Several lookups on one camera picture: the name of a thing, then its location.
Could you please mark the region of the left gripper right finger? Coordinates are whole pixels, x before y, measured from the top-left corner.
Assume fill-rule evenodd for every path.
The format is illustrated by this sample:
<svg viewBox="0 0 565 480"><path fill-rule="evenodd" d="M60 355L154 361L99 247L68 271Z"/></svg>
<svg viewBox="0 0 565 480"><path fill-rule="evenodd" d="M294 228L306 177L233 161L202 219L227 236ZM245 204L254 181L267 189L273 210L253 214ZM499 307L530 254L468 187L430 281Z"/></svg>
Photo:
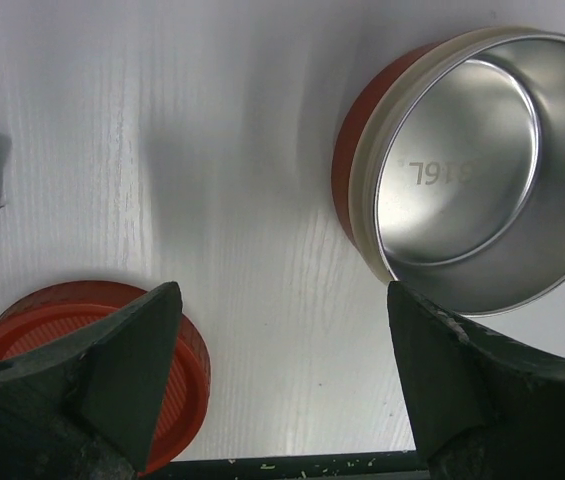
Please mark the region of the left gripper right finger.
<svg viewBox="0 0 565 480"><path fill-rule="evenodd" d="M565 358L387 290L419 457L434 479L565 479Z"/></svg>

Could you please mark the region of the red steel lunch bowl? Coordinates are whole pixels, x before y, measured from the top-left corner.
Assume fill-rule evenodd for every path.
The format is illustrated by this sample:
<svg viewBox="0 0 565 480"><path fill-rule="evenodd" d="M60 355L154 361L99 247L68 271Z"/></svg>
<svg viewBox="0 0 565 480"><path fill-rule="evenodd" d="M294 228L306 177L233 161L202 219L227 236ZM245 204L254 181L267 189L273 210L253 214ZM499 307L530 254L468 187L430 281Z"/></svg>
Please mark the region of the red steel lunch bowl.
<svg viewBox="0 0 565 480"><path fill-rule="evenodd" d="M342 229L383 283L508 312L565 281L565 34L469 31L394 60L334 146Z"/></svg>

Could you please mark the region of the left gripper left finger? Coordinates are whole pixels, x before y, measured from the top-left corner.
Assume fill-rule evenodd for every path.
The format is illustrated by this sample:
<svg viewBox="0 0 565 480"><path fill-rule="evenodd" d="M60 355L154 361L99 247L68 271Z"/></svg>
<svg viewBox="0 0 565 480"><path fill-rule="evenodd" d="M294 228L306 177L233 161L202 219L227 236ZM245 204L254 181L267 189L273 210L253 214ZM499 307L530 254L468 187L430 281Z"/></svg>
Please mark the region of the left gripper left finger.
<svg viewBox="0 0 565 480"><path fill-rule="evenodd" d="M0 479L135 479L145 470L182 317L166 282L0 361Z"/></svg>

